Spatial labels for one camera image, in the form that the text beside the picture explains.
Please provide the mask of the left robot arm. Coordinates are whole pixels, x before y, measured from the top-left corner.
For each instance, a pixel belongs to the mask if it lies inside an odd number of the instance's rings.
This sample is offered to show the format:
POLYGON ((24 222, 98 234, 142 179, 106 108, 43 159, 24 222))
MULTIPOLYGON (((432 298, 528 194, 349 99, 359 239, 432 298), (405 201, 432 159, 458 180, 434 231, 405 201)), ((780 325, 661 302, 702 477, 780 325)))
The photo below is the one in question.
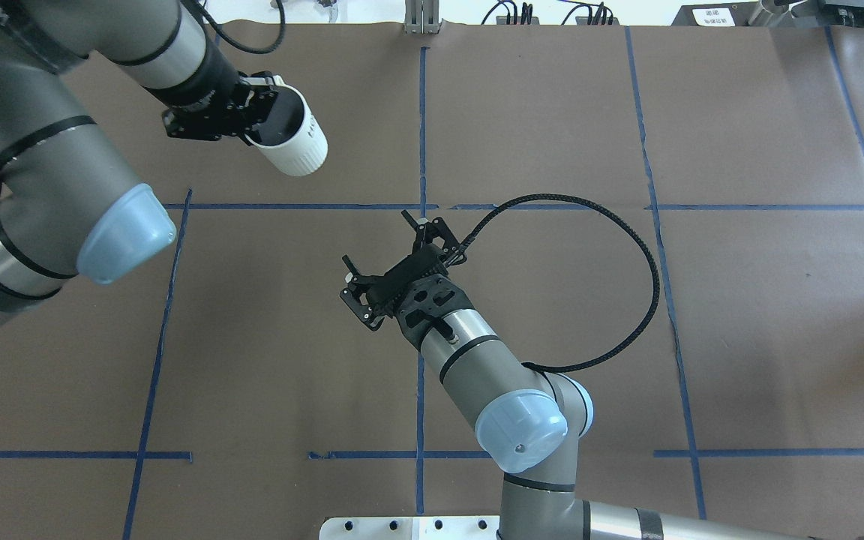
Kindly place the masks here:
POLYGON ((0 1, 0 327, 78 275, 110 283, 176 229, 150 185, 62 81, 97 53, 165 107, 169 137, 275 147, 305 107, 246 76, 193 1, 0 1))

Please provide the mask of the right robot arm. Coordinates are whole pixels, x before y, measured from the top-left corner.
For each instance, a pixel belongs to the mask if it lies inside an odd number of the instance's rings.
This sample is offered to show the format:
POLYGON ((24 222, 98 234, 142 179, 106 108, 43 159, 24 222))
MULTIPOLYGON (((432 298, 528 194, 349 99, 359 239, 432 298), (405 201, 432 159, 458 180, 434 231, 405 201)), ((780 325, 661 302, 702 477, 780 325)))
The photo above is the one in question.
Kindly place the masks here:
POLYGON ((705 232, 677 260, 674 208, 635 212, 643 229, 597 205, 515 211, 511 255, 491 303, 548 335, 518 361, 447 270, 467 255, 441 218, 407 221, 404 259, 377 276, 349 263, 340 297, 369 328, 397 321, 481 451, 504 472, 505 539, 846 536, 864 494, 864 451, 836 428, 864 421, 864 211, 694 214, 705 232), (675 384, 682 448, 699 519, 579 500, 582 439, 597 414, 660 431, 648 392, 675 384))

